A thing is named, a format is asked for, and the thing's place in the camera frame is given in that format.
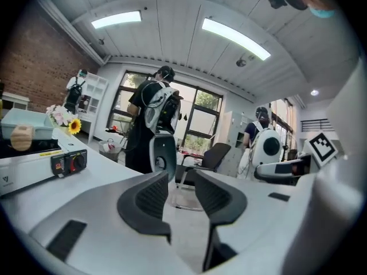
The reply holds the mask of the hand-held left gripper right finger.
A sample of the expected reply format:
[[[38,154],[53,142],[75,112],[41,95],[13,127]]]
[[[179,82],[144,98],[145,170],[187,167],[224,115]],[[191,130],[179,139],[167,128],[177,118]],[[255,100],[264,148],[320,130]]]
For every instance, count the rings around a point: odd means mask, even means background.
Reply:
[[[209,218],[204,274],[282,274],[307,210],[313,174],[296,186],[195,170],[195,192]]]

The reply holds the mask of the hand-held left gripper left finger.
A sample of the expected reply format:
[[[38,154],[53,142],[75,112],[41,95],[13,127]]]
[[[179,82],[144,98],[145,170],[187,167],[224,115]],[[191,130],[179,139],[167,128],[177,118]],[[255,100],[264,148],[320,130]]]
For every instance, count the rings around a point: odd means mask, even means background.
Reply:
[[[162,219],[165,171],[87,190],[29,234],[32,255],[53,274],[182,274]]]

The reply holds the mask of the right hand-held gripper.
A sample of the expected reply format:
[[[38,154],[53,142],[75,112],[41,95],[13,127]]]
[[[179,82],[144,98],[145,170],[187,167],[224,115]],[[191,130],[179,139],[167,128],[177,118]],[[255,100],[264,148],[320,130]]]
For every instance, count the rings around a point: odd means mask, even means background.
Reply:
[[[254,177],[267,183],[294,186],[301,176],[316,174],[337,155],[337,147],[324,132],[320,132],[304,141],[303,150],[294,160],[261,164],[256,167]]]

